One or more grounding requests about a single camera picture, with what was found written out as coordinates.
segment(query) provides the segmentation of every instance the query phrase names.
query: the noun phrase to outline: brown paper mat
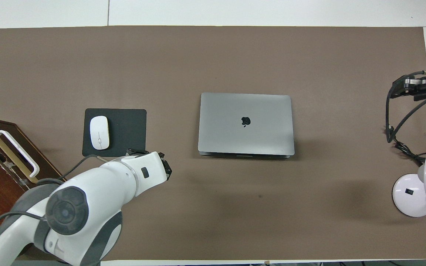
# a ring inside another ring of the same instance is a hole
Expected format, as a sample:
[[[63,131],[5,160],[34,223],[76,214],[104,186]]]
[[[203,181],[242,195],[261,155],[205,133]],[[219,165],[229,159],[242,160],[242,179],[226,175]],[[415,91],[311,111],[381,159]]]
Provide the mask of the brown paper mat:
[[[426,259],[426,217],[391,196],[417,167],[383,134],[392,81],[421,69],[421,28],[0,29],[0,119],[65,172],[86,108],[147,110],[146,148],[173,175],[123,207],[106,259]],[[200,156],[205,91],[290,95],[296,155]],[[415,103],[392,105],[396,125]],[[399,136],[426,151],[426,106]]]

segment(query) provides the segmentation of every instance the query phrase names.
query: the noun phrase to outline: mouse pad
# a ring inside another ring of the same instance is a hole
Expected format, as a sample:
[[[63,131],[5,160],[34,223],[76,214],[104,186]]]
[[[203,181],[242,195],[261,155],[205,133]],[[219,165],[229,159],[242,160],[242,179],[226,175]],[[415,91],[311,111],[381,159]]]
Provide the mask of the mouse pad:
[[[97,150],[91,144],[90,120],[95,116],[106,116],[108,119],[109,147],[104,150]],[[81,153],[84,156],[96,154],[104,157],[119,157],[126,155],[128,148],[145,150],[146,120],[147,112],[144,109],[86,109]]]

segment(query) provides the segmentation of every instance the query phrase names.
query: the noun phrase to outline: laptop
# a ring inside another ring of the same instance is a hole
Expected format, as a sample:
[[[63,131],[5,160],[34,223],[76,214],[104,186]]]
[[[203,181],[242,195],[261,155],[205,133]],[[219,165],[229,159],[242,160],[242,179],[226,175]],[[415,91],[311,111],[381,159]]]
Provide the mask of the laptop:
[[[198,151],[289,158],[295,153],[290,96],[202,93]]]

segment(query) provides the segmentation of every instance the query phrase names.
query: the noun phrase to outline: wooden drawer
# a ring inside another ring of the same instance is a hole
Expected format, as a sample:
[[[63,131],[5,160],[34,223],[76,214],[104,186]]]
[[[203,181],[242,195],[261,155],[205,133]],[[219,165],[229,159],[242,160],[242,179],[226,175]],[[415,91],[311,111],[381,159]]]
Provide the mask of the wooden drawer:
[[[32,165],[5,136],[0,136],[1,215],[8,212],[26,190],[34,187],[34,182],[42,178],[57,178],[61,173],[47,160],[16,124],[0,121],[0,130],[9,132],[39,166],[39,173],[34,178],[29,178],[28,173],[32,172]]]

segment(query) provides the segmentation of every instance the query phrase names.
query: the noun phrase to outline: white mouse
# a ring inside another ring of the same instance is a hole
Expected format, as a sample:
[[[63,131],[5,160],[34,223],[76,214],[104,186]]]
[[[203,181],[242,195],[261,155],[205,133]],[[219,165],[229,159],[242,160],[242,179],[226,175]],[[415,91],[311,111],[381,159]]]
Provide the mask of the white mouse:
[[[95,116],[90,120],[91,145],[97,150],[109,147],[108,119],[106,116]]]

